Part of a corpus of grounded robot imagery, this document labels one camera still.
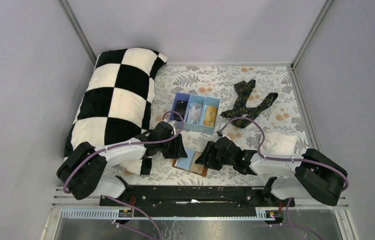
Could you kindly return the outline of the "light blue card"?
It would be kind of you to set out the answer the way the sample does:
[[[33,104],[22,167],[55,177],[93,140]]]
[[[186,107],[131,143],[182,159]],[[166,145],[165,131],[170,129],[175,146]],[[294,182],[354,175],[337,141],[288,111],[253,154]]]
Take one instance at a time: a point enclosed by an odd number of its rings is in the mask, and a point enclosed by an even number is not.
[[[195,150],[186,149],[187,158],[179,158],[176,160],[175,166],[179,169],[189,171],[196,154]]]

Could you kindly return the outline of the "brown leather card holder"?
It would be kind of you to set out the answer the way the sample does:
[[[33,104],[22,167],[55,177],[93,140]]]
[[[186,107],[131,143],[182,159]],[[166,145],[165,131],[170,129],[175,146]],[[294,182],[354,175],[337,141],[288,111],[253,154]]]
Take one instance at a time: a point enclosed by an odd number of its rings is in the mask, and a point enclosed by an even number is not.
[[[203,164],[197,164],[196,160],[201,156],[201,152],[186,148],[187,157],[174,159],[172,167],[183,170],[192,174],[205,177],[208,173],[208,168]]]

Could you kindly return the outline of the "pale grey credit card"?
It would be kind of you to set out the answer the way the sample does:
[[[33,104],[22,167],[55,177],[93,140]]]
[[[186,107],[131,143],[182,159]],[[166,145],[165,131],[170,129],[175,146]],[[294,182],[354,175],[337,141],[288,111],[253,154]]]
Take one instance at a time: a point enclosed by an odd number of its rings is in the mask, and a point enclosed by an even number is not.
[[[201,103],[193,103],[190,106],[187,122],[189,124],[198,125],[202,115],[203,105]]]

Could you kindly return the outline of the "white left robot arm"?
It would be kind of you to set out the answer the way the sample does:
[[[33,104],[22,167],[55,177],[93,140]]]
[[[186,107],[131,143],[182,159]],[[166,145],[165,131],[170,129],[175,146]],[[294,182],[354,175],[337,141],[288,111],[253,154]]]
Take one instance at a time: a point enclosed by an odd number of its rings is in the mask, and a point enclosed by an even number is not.
[[[117,144],[93,146],[82,142],[58,168],[56,176],[64,184],[65,193],[76,200],[105,195],[123,206],[130,201],[130,191],[121,179],[105,176],[104,171],[146,160],[157,153],[171,159],[187,156],[181,132],[176,131],[172,122],[161,121],[154,129]]]

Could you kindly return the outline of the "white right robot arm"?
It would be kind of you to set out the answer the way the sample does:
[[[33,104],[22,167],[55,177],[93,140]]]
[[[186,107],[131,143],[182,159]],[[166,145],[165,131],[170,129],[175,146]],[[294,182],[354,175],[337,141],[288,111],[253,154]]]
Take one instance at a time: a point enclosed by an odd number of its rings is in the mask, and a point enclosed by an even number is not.
[[[224,136],[208,141],[195,163],[217,171],[227,165],[242,175],[269,175],[262,191],[262,199],[269,206],[289,198],[313,198],[336,206],[349,186],[347,171],[314,148],[302,155],[265,155],[241,149]]]

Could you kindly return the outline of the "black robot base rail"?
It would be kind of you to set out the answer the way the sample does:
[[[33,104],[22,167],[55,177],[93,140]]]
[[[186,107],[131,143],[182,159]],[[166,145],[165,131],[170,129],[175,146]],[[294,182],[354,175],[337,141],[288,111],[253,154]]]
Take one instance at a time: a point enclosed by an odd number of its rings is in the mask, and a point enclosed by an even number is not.
[[[278,200],[262,187],[251,186],[129,186],[118,200],[133,203],[150,217],[265,218],[295,201]],[[268,211],[260,214],[258,210]]]

